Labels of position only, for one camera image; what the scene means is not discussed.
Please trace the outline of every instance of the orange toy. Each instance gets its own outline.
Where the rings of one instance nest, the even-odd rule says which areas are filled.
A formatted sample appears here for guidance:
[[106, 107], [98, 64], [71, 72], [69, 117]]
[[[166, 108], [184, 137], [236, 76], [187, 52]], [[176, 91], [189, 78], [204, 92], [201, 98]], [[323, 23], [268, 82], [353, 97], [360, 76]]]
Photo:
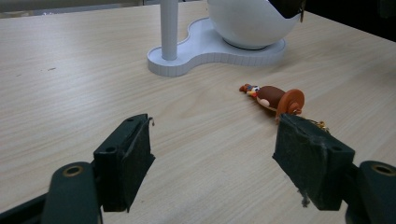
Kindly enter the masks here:
[[293, 89], [290, 91], [282, 91], [273, 86], [252, 86], [245, 84], [240, 91], [256, 98], [257, 102], [276, 112], [276, 123], [279, 121], [280, 114], [288, 113], [299, 115], [302, 113], [304, 106], [304, 94], [302, 91]]

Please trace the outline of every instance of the small chain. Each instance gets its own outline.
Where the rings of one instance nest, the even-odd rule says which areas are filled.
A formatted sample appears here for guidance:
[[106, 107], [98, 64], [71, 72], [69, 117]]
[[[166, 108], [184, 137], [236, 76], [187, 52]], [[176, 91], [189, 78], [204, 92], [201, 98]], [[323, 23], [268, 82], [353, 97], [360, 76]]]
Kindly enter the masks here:
[[321, 130], [325, 131], [326, 133], [330, 133], [330, 130], [328, 127], [326, 127], [326, 123], [324, 121], [314, 121], [312, 119], [309, 119], [309, 121], [311, 121], [313, 124], [317, 125]]

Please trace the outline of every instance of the white lamp base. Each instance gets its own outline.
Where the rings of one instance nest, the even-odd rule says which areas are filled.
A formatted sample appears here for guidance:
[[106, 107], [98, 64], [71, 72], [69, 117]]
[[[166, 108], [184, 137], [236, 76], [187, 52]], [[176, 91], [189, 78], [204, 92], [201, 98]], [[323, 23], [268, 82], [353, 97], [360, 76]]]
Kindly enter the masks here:
[[264, 49], [239, 49], [227, 44], [215, 31], [209, 18], [189, 25], [189, 36], [177, 44], [177, 58], [163, 59], [162, 47], [148, 52], [148, 70], [164, 77], [179, 77], [203, 63], [230, 63], [262, 66], [278, 62], [285, 51], [284, 39]]

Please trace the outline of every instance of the wooden table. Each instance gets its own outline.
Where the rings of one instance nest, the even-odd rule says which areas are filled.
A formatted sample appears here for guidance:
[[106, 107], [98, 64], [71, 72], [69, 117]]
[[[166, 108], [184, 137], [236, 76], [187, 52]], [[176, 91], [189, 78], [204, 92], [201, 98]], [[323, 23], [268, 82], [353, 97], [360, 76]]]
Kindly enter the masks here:
[[[178, 38], [207, 17], [179, 6]], [[147, 53], [161, 44], [159, 6], [0, 20], [0, 212], [48, 190], [50, 177], [93, 151], [126, 118], [148, 113], [157, 160], [131, 212], [105, 223], [345, 223], [319, 212], [272, 159], [273, 114], [245, 83], [297, 88], [303, 116], [325, 120], [356, 150], [355, 164], [396, 165], [396, 45], [306, 13], [281, 63], [198, 66], [159, 77]]]
[[63, 0], [0, 0], [0, 12], [13, 12], [23, 10], [38, 10], [61, 7], [89, 7], [108, 4], [127, 3], [141, 6], [140, 0], [84, 0], [84, 1], [63, 1]]

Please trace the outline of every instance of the keychain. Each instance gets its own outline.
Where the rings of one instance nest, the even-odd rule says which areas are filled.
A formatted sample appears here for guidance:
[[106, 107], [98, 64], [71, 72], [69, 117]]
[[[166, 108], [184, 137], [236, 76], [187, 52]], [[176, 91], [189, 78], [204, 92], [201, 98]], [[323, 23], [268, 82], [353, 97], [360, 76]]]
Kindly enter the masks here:
[[[239, 90], [255, 98], [257, 103], [265, 108], [275, 111], [276, 124], [279, 123], [279, 116], [283, 113], [300, 115], [303, 112], [305, 98], [303, 92], [300, 90], [282, 91], [274, 86], [259, 87], [250, 84], [241, 86]], [[330, 133], [324, 121], [317, 122], [312, 119], [309, 119], [309, 121], [326, 133]]]

